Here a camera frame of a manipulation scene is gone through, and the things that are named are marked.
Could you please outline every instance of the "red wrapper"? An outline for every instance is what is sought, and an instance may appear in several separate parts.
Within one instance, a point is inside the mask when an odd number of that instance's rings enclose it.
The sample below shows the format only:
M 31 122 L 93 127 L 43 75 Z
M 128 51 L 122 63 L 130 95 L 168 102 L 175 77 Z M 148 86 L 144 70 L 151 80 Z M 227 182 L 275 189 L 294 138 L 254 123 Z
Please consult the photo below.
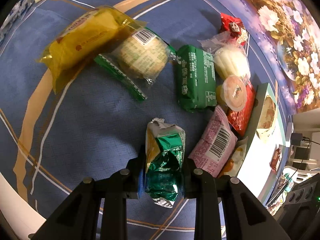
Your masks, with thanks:
M 256 92 L 250 81 L 247 83 L 246 91 L 247 101 L 245 103 L 244 109 L 242 109 L 239 112 L 230 110 L 227 116 L 229 123 L 241 136 L 244 136 L 244 133 L 247 130 L 247 126 L 251 116 L 251 111 L 254 104 L 254 99 L 256 97 Z
M 238 41 L 242 46 L 248 39 L 247 31 L 240 18 L 221 13 L 221 29 L 220 32 L 230 31 L 231 37 Z

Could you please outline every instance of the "green snack package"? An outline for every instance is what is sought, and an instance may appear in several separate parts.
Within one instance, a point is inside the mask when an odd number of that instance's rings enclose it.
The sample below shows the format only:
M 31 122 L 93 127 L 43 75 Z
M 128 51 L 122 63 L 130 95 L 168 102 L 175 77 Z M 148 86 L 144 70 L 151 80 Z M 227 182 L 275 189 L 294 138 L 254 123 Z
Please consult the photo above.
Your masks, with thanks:
M 177 51 L 177 91 L 180 106 L 192 112 L 216 106 L 216 80 L 212 54 L 192 45 Z
M 185 131 L 154 118 L 146 132 L 145 191 L 156 204 L 172 208 L 178 195 L 185 151 Z
M 114 78 L 121 81 L 126 86 L 131 95 L 138 101 L 147 99 L 147 96 L 135 85 L 135 83 L 123 73 L 115 64 L 113 64 L 108 56 L 99 54 L 94 61 L 109 72 Z

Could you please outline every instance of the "food packaging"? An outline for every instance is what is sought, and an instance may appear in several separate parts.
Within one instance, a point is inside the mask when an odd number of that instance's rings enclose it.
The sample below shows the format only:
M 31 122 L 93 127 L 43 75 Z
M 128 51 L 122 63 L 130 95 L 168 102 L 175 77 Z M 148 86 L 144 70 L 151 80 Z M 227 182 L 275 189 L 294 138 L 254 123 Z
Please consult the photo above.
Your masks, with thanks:
M 213 55 L 214 67 L 225 80 L 228 76 L 241 77 L 245 84 L 250 80 L 249 62 L 244 48 L 230 38 L 229 31 L 219 33 L 212 39 L 199 41 L 205 51 Z
M 230 177 L 237 176 L 242 163 L 244 162 L 247 142 L 248 137 L 236 143 L 235 150 L 233 151 L 231 158 L 224 165 L 222 171 L 219 174 L 219 177 L 221 177 L 222 175 L 229 175 Z
M 281 149 L 278 148 L 275 150 L 272 160 L 270 162 L 270 168 L 274 173 L 277 173 L 281 159 L 282 159 L 282 152 L 281 152 Z
M 250 81 L 247 83 L 245 88 L 247 92 L 247 101 L 245 103 L 244 109 L 242 109 L 241 111 L 229 110 L 227 114 L 229 123 L 241 136 L 244 136 L 244 133 L 247 130 L 247 126 L 253 109 L 254 99 L 256 97 L 256 92 Z
M 118 46 L 112 55 L 131 78 L 152 84 L 170 56 L 169 46 L 148 28 L 137 31 Z
M 177 92 L 180 106 L 187 110 L 216 106 L 213 57 L 192 45 L 177 51 Z
M 99 54 L 94 58 L 94 61 L 107 70 L 112 77 L 119 80 L 135 99 L 138 101 L 144 101 L 148 98 L 145 93 L 133 82 L 133 80 L 111 61 L 108 55 Z
M 230 31 L 230 36 L 242 46 L 244 46 L 245 42 L 248 40 L 248 33 L 244 28 L 242 20 L 240 18 L 221 13 L 220 32 L 225 31 Z
M 226 114 L 220 106 L 216 106 L 200 141 L 189 158 L 194 160 L 197 168 L 217 177 L 232 154 L 236 142 L 237 138 L 230 130 Z
M 241 111 L 247 101 L 247 91 L 243 81 L 237 76 L 229 76 L 217 89 L 217 98 L 231 110 Z
M 277 109 L 276 104 L 270 96 L 266 96 L 263 101 L 262 111 L 257 126 L 257 134 L 259 138 L 267 142 L 273 134 L 276 127 Z
M 172 208 L 178 195 L 185 152 L 185 131 L 154 118 L 146 132 L 145 191 L 160 206 Z
M 54 92 L 63 89 L 81 64 L 100 52 L 112 51 L 145 24 L 109 6 L 95 8 L 75 20 L 44 49 L 39 59 L 52 73 Z

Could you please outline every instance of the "patterned fabric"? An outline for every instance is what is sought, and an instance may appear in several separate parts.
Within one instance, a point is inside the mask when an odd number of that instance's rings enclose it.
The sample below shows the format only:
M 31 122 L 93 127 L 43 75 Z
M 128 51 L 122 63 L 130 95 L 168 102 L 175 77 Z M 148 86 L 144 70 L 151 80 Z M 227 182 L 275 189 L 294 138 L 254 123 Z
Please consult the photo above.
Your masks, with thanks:
M 229 13 L 217 0 L 43 0 L 13 24 L 0 48 L 0 172 L 45 218 L 82 178 L 107 178 L 136 157 L 154 117 L 186 131 L 187 155 L 207 125 L 203 112 L 192 114 L 179 107 L 171 63 L 142 103 L 95 63 L 60 94 L 53 93 L 51 73 L 35 59 L 68 24 L 90 6 L 102 4 L 147 21 L 147 27 L 175 49 L 184 44 L 200 47 L 197 40 L 211 38 L 220 29 L 219 12 Z M 253 40 L 248 58 L 254 66 L 254 87 L 275 84 Z M 286 120 L 281 94 L 279 102 Z M 155 205 L 147 194 L 139 201 L 128 200 L 129 239 L 193 239 L 195 204 L 181 194 L 172 209 Z

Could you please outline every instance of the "yellow snack package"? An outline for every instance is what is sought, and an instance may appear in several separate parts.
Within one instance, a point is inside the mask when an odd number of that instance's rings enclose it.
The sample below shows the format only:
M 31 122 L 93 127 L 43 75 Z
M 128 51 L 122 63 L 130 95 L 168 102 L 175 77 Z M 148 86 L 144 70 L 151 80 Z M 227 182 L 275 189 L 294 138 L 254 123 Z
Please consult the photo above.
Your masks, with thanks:
M 39 59 L 52 73 L 53 91 L 62 90 L 84 63 L 100 52 L 111 52 L 145 25 L 109 6 L 95 8 L 75 20 Z

